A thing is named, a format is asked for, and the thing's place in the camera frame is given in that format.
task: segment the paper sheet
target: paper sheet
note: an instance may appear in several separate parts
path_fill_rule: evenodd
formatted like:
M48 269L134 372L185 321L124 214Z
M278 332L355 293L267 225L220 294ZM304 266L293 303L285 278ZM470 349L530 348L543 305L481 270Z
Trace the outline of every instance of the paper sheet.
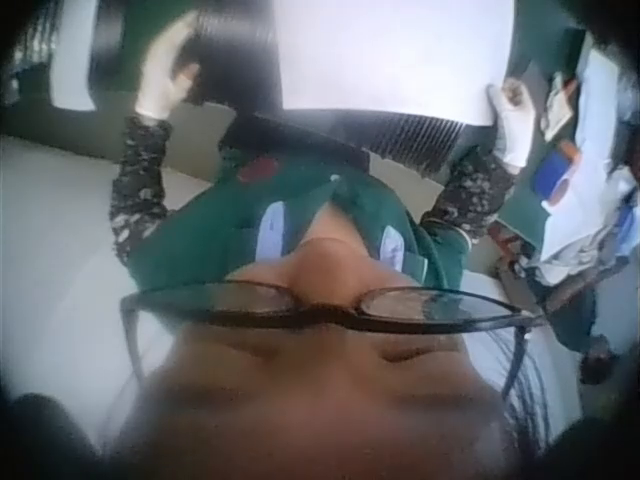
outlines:
M49 72L51 101L58 108L96 109L89 93L89 68L97 11L97 0L64 1Z
M571 178L567 194L545 225L540 260L597 232L618 198L607 193L607 162L616 126L618 67L597 50L589 53L581 78L576 145L582 162Z
M285 109L493 123L513 0L274 0Z

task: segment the white cloth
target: white cloth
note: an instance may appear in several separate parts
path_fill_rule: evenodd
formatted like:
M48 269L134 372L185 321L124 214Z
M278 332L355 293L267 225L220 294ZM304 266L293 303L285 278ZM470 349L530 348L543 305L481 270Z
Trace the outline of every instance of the white cloth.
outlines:
M592 50L581 78L576 145L582 161L564 198L545 224L541 261L567 245L595 234L617 207L607 196L607 163L616 127L618 67Z

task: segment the camouflage sleeve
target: camouflage sleeve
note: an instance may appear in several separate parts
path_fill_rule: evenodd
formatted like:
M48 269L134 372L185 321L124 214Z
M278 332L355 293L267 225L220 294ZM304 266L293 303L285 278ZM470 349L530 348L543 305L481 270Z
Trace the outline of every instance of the camouflage sleeve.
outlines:
M171 125L145 125L137 116L127 118L124 155L111 189L109 220L118 259L129 252L167 216L160 166L165 157Z
M494 155L473 151L451 171L451 177L420 224L444 223L475 241L487 234L498 211L513 191L515 177Z

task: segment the white glove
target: white glove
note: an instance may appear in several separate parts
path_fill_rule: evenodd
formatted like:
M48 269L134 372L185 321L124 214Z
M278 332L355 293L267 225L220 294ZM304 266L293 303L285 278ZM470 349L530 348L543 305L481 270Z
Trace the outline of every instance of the white glove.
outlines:
M527 165L536 121L536 109L524 83L508 78L502 88L489 86L489 98L498 114L498 136L493 154L507 170L518 174Z
M151 44L142 67L142 81L135 110L153 120L166 120L171 110L185 99L197 64L191 64L173 78L172 70L180 50L193 34L196 13L189 12L164 30Z

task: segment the green table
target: green table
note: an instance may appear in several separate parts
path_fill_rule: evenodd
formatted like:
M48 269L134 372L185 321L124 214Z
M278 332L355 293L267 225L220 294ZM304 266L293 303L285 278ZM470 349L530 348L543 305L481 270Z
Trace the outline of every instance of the green table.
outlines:
M576 45L575 20L569 16L557 0L521 0L517 2L514 29L514 43L509 73L520 76L533 61L543 76L551 80L556 71L563 72L565 78L575 75L576 55L580 45ZM572 104L577 106L576 91ZM546 143L538 126L527 167L520 174L518 184L500 211L498 220L536 250L542 248L544 228L549 214L541 205L541 199L531 189L532 176L540 162L563 138L573 140L576 129L576 115L565 125L556 137Z

